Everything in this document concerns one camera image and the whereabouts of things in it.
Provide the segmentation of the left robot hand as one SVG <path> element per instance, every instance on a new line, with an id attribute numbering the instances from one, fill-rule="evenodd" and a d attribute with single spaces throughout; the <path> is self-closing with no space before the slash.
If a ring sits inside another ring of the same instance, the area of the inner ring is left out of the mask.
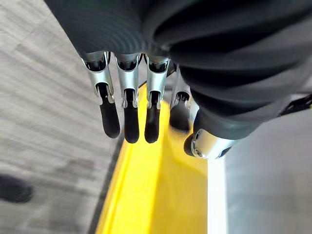
<path id="1" fill-rule="evenodd" d="M 104 51 L 123 64 L 166 60 L 199 110 L 184 150 L 215 159 L 277 117 L 312 74 L 309 0 L 48 0 L 88 66 Z"/>

